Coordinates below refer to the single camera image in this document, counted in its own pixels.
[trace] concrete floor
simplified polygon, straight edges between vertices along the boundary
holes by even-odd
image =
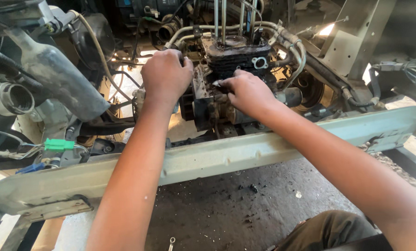
[[[142,82],[140,69],[130,72],[139,83]],[[128,95],[135,88],[129,79],[124,79],[122,89]],[[406,98],[388,107],[411,105],[414,102]],[[123,114],[131,116],[129,106],[123,108]],[[168,137],[172,141],[200,134],[195,132],[193,122],[183,121],[179,114],[172,116],[169,129]],[[416,154],[416,139],[408,140],[406,148]],[[373,156],[416,187],[416,180],[387,157]],[[258,193],[248,188],[251,184],[258,187]],[[84,250],[98,201],[94,204],[93,212],[67,216],[55,251]],[[299,221],[330,209],[361,214],[304,158],[245,170],[239,175],[222,174],[161,186],[157,190],[146,250],[166,250],[170,237],[176,238],[176,251],[264,250],[289,234]],[[4,216],[0,247],[17,219],[18,216]]]

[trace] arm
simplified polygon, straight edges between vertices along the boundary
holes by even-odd
[[[87,250],[144,250],[165,153],[169,119],[193,75],[177,50],[158,51],[141,70],[146,99],[113,170],[87,240]]]
[[[416,190],[357,147],[299,116],[258,77],[237,70],[222,85],[236,108],[294,145],[382,230],[394,250],[416,250]]]

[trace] blue connector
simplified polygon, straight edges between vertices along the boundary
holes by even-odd
[[[45,168],[45,163],[41,162],[39,164],[32,164],[29,165],[25,168],[22,168],[20,170],[18,170],[17,172],[15,172],[16,174],[18,173],[27,173],[27,172],[34,172],[34,171],[39,171]]]

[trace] left hand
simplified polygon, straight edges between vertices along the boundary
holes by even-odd
[[[181,56],[178,50],[157,51],[143,66],[141,75],[146,100],[163,102],[163,105],[172,107],[177,103],[194,76],[192,61],[185,57],[182,67]]]

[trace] steel frame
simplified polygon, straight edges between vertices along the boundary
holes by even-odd
[[[416,106],[372,112],[317,123],[353,145],[377,142],[377,151],[401,147],[416,131]],[[21,214],[41,221],[92,210],[119,154],[95,156],[88,163],[18,174],[0,180],[0,218]],[[257,133],[184,145],[165,151],[160,185],[296,159],[302,155],[275,133]]]

